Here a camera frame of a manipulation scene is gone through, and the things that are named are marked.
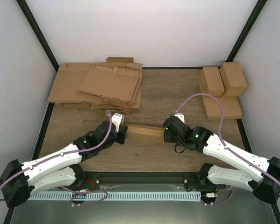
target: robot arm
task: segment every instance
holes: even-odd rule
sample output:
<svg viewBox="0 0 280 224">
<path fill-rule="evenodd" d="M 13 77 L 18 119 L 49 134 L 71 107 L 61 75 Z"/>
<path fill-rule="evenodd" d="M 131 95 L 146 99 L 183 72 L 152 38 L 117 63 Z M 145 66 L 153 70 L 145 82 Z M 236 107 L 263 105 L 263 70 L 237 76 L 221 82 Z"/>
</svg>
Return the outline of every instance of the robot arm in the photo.
<svg viewBox="0 0 280 224">
<path fill-rule="evenodd" d="M 165 142 L 173 142 L 190 151 L 198 151 L 216 157 L 238 169 L 224 169 L 204 164 L 199 172 L 201 183 L 205 183 L 207 180 L 213 184 L 244 188 L 252 191 L 258 199 L 264 202 L 277 203 L 280 194 L 279 185 L 227 150 L 219 137 L 212 131 L 201 126 L 191 129 L 184 123 L 184 115 L 181 113 L 170 116 L 163 126 L 165 128 Z M 225 143 L 232 151 L 280 181 L 280 159 L 273 157 L 268 160 L 246 152 L 228 142 Z"/>
<path fill-rule="evenodd" d="M 28 200 L 30 195 L 54 187 L 69 186 L 69 188 L 77 188 L 82 185 L 85 173 L 78 163 L 98 155 L 101 150 L 110 147 L 114 142 L 124 144 L 127 127 L 121 126 L 123 120 L 123 115 L 114 114 L 108 138 L 100 147 L 92 151 L 84 150 L 95 147 L 103 141 L 108 132 L 109 121 L 104 121 L 94 132 L 79 137 L 73 143 L 55 153 L 22 164 L 18 160 L 8 163 L 0 177 L 0 185 L 17 172 L 25 169 L 26 171 L 12 179 L 1 190 L 7 206 L 9 208 L 18 206 Z M 49 162 L 34 166 L 54 155 L 58 156 L 50 159 Z"/>
</svg>

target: white wall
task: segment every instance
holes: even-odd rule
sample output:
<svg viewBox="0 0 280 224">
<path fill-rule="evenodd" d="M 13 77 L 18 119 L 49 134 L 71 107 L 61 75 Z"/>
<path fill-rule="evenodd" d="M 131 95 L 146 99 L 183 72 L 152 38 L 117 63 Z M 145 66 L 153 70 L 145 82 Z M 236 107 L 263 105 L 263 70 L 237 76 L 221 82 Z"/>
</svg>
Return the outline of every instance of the white wall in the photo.
<svg viewBox="0 0 280 224">
<path fill-rule="evenodd" d="M 27 0 L 57 61 L 222 65 L 257 0 Z"/>
<path fill-rule="evenodd" d="M 235 61 L 249 85 L 240 103 L 252 150 L 280 158 L 280 0 L 267 2 Z"/>
<path fill-rule="evenodd" d="M 54 70 L 15 0 L 0 0 L 0 175 L 30 160 Z M 7 207 L 0 203 L 0 223 Z"/>
</svg>

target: black metal frame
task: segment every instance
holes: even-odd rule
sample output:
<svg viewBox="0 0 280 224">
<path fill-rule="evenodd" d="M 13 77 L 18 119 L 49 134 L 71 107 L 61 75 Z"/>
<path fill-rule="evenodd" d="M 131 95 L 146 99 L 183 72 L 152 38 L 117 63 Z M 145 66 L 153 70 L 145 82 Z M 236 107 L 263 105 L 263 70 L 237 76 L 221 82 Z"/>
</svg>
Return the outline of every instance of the black metal frame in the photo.
<svg viewBox="0 0 280 224">
<path fill-rule="evenodd" d="M 59 65 L 57 60 L 55 59 L 45 37 L 42 34 L 37 22 L 30 11 L 27 3 L 25 0 L 16 0 L 19 4 L 22 12 L 24 13 L 27 21 L 29 22 L 31 28 L 33 29 L 37 39 L 39 40 L 40 44 L 42 45 L 44 51 L 46 52 L 49 60 L 51 61 L 54 69 L 58 71 Z M 235 58 L 237 52 L 239 51 L 240 47 L 242 46 L 245 38 L 248 36 L 253 24 L 255 23 L 257 17 L 259 16 L 262 8 L 266 4 L 267 0 L 258 0 L 256 3 L 250 17 L 248 18 L 242 32 L 240 33 L 235 45 L 233 46 L 226 62 L 232 62 Z M 201 69 L 202 67 L 165 67 L 165 68 L 151 68 L 147 67 L 144 69 Z M 33 160 L 38 158 L 40 150 L 42 148 L 42 143 L 45 137 L 45 133 L 47 131 L 50 116 L 53 111 L 54 104 L 49 103 L 47 111 L 45 113 L 45 117 L 42 123 L 41 131 L 36 143 L 36 147 L 33 154 Z M 241 134 L 241 138 L 243 140 L 243 144 L 245 150 L 252 153 L 251 146 L 249 144 L 245 128 L 241 119 L 237 120 L 238 128 Z M 189 179 L 191 177 L 196 176 L 197 173 L 129 173 L 129 172 L 120 172 L 120 173 L 113 173 L 113 172 L 92 172 L 92 175 L 100 178 L 100 184 L 112 184 L 112 183 L 151 183 L 151 184 L 185 184 L 183 180 L 185 176 Z M 272 205 L 273 212 L 275 214 L 277 223 L 280 224 L 280 212 L 277 205 Z M 11 221 L 12 214 L 14 209 L 9 209 L 4 224 L 8 224 Z"/>
</svg>

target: wooden tabletop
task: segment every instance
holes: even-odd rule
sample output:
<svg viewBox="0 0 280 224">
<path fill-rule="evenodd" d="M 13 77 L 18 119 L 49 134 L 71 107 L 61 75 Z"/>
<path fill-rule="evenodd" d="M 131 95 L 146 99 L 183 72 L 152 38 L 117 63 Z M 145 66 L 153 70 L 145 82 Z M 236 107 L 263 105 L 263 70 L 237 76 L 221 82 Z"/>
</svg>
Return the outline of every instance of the wooden tabletop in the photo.
<svg viewBox="0 0 280 224">
<path fill-rule="evenodd" d="M 162 127 L 190 95 L 199 93 L 200 70 L 143 70 L 142 96 L 139 110 L 131 111 L 126 124 Z M 219 121 L 208 121 L 203 111 L 202 97 L 191 99 L 182 109 L 190 127 L 203 126 L 218 132 Z M 55 106 L 43 142 L 40 156 L 58 151 L 76 138 L 94 130 L 108 118 L 88 108 Z M 224 120 L 222 136 L 227 142 L 244 148 L 236 120 Z M 229 168 L 226 163 L 198 152 L 174 152 L 174 144 L 156 145 L 126 140 L 114 143 L 98 156 L 81 163 L 85 171 L 151 171 L 196 172 L 204 163 Z"/>
</svg>

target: white vent grille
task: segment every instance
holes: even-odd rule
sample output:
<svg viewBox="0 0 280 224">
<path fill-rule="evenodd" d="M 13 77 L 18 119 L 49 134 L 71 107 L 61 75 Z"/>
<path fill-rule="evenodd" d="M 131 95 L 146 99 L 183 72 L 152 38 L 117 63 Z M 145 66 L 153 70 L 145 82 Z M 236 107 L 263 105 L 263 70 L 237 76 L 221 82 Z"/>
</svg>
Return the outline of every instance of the white vent grille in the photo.
<svg viewBox="0 0 280 224">
<path fill-rule="evenodd" d="M 67 191 L 44 191 L 32 195 L 33 201 L 68 201 L 72 193 Z M 80 195 L 75 200 L 96 201 L 105 196 L 104 193 Z M 108 192 L 105 201 L 183 201 L 199 202 L 200 192 Z"/>
</svg>

